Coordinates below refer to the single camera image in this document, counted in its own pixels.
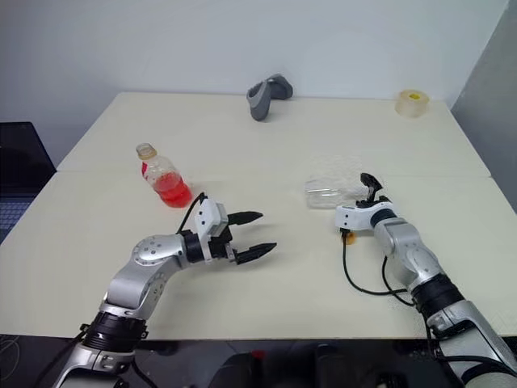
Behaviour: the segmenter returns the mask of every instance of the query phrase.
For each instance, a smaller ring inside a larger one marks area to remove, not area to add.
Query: laptop
[[[32,123],[0,123],[0,243],[55,172]]]

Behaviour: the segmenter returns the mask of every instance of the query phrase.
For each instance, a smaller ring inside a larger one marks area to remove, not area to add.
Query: bottle cap
[[[138,158],[141,160],[147,160],[154,158],[158,153],[152,145],[149,143],[142,143],[137,145]]]

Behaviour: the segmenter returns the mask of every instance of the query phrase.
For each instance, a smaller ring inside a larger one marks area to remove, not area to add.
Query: laptop keyboard
[[[0,229],[9,230],[23,216],[30,202],[0,202]]]

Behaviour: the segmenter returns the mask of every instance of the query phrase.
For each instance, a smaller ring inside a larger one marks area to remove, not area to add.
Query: white wall
[[[59,162],[119,91],[296,95],[451,106],[507,0],[0,0],[0,120]]]

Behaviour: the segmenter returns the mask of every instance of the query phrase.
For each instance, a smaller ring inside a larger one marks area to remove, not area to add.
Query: black monitor
[[[55,172],[32,123],[0,123],[1,196],[34,196]]]

